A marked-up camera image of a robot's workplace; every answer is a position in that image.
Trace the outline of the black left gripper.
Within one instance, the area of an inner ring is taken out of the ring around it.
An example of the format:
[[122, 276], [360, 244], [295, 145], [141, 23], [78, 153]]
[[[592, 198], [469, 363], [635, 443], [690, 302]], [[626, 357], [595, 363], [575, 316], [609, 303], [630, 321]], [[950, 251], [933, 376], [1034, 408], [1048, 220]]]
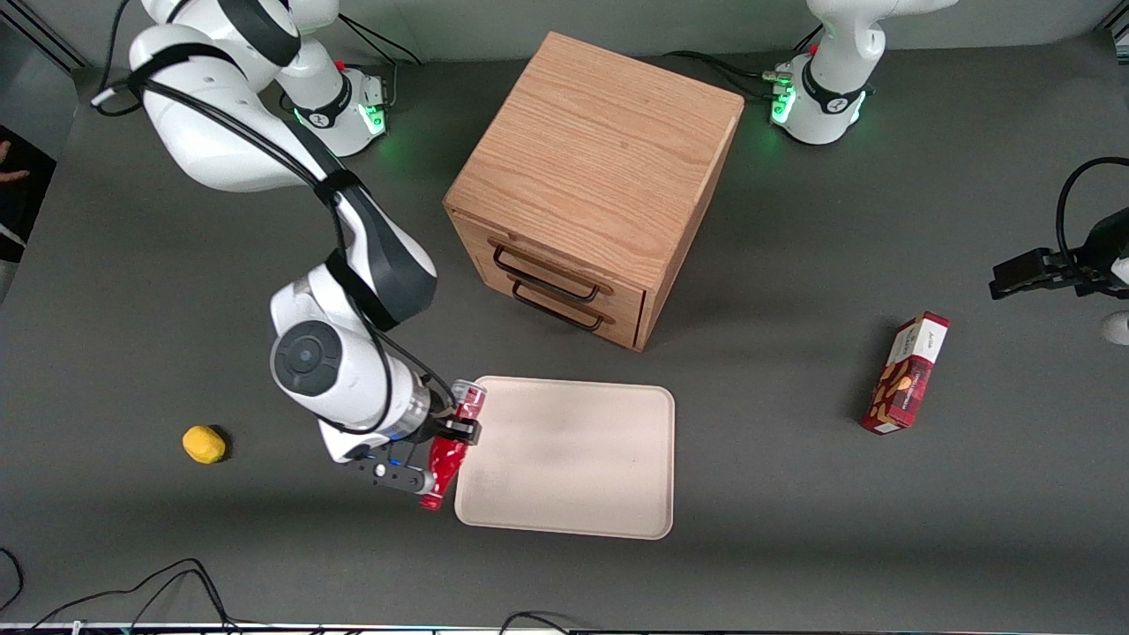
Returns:
[[1057, 209], [1057, 242], [1065, 259], [1062, 275], [1059, 253], [1033, 249], [994, 266], [989, 281], [992, 301], [1032, 290], [1073, 287], [1078, 297], [1100, 294], [1127, 297], [1126, 250], [1128, 250], [1128, 209], [1099, 220], [1080, 247], [1068, 247], [1065, 240], [1065, 209]]

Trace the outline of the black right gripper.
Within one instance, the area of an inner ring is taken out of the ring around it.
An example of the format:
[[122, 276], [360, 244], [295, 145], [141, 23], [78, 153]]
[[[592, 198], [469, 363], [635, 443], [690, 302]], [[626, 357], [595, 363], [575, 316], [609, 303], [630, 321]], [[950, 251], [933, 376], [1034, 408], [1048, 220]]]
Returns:
[[456, 418], [454, 407], [431, 410], [425, 421], [413, 434], [413, 454], [423, 444], [435, 440], [448, 440], [454, 443], [475, 445], [481, 435], [481, 425], [475, 419]]

